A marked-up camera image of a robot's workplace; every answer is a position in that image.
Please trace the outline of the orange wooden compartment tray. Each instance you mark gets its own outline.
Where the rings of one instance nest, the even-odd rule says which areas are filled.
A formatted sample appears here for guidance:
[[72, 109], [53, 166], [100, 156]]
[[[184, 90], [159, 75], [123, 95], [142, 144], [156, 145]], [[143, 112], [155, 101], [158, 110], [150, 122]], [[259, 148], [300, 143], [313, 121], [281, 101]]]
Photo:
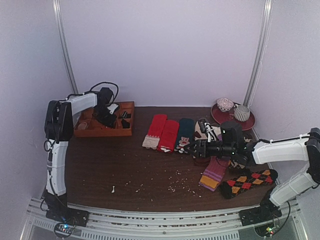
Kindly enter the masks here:
[[[84, 110], [74, 127], [74, 136], [78, 138], [91, 138], [91, 137], [128, 137], [132, 136], [133, 123], [135, 114], [135, 102], [118, 102], [119, 109], [114, 113], [117, 115], [115, 127], [105, 127], [103, 124], [98, 122], [93, 114], [94, 109], [89, 108]], [[124, 111], [131, 113], [130, 128], [123, 128], [121, 125], [120, 116]]]

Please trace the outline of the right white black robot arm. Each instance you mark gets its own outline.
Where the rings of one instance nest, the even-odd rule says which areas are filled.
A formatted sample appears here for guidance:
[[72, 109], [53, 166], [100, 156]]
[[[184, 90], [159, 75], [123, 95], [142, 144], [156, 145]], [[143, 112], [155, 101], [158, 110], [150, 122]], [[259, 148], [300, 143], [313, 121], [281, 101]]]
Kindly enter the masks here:
[[285, 161], [306, 162], [300, 171], [264, 197], [256, 210], [256, 216], [261, 221], [268, 220], [286, 201], [320, 184], [320, 130], [317, 127], [293, 138], [245, 142], [242, 126], [237, 122], [222, 123], [220, 138], [204, 119], [199, 125], [207, 139], [195, 140], [184, 146], [184, 150], [195, 158], [229, 157], [243, 166]]

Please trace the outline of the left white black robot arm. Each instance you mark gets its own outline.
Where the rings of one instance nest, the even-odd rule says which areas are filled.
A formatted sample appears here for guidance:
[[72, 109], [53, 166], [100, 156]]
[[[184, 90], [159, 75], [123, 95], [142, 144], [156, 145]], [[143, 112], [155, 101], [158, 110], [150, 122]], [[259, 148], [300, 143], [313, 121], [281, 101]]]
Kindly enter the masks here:
[[49, 102], [44, 122], [45, 142], [43, 144], [47, 155], [47, 180], [44, 201], [48, 211], [52, 212], [61, 222], [72, 218], [72, 211], [67, 204], [67, 189], [65, 184], [66, 153], [69, 141], [74, 134], [74, 116], [93, 108], [96, 119], [105, 125], [105, 119], [116, 109], [111, 107], [118, 94], [119, 86], [113, 82], [109, 87], [100, 90], [94, 88], [98, 83], [84, 93], [71, 93], [65, 99]]

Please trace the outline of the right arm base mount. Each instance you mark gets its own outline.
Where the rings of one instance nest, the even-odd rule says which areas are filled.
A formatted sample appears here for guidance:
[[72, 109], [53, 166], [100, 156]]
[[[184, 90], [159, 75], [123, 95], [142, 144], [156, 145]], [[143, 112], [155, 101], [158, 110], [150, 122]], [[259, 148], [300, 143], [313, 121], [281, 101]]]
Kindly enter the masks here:
[[242, 226], [256, 225], [264, 222], [265, 225], [257, 227], [257, 234], [261, 237], [272, 237], [278, 230], [282, 212], [273, 203], [261, 203], [258, 207], [253, 207], [239, 212]]

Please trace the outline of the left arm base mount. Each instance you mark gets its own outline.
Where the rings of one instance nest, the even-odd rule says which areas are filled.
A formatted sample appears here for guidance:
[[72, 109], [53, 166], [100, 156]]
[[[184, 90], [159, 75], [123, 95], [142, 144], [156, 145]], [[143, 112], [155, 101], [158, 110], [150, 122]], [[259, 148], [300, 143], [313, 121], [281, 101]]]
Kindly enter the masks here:
[[62, 216], [54, 213], [53, 210], [47, 210], [45, 214], [46, 218], [57, 221], [53, 227], [53, 233], [63, 240], [71, 237], [76, 227], [86, 227], [90, 215], [86, 210], [75, 208], [68, 208], [67, 213], [67, 216]]

